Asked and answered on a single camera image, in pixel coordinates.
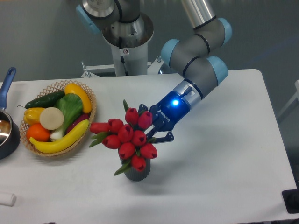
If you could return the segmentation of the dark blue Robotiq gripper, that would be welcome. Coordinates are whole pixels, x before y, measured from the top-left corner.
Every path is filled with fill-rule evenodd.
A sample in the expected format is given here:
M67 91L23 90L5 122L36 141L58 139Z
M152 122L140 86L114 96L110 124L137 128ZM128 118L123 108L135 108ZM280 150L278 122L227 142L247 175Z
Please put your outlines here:
M184 96L185 94L179 95L177 92L171 91L150 109L144 104L139 105L139 116L144 112L150 112L153 115L152 125L154 128L146 134L148 143L174 141L171 130L190 111L190 105L184 100Z

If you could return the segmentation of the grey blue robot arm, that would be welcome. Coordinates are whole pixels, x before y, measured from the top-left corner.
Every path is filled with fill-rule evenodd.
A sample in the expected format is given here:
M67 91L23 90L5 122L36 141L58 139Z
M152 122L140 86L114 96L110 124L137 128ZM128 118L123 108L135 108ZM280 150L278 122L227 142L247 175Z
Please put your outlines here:
M228 75L225 63L210 52L232 36L227 20L217 18L207 0L182 1L194 34L185 41L169 40L160 58L183 77L170 93L149 108L153 128L147 140L172 141L174 126ZM102 33L111 46L117 76L148 73L148 42L153 36L151 19L140 11L137 0L84 0L76 8L92 33Z

